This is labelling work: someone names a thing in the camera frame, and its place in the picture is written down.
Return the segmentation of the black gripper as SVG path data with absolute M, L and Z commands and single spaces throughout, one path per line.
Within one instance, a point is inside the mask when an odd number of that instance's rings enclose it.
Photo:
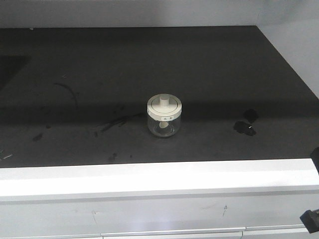
M 310 158 L 317 170 L 319 171 L 319 148 L 317 147 L 311 153 Z M 303 225 L 306 227 L 307 231 L 312 234 L 319 231 L 319 210 L 307 210 L 301 216 L 300 220 L 302 221 Z

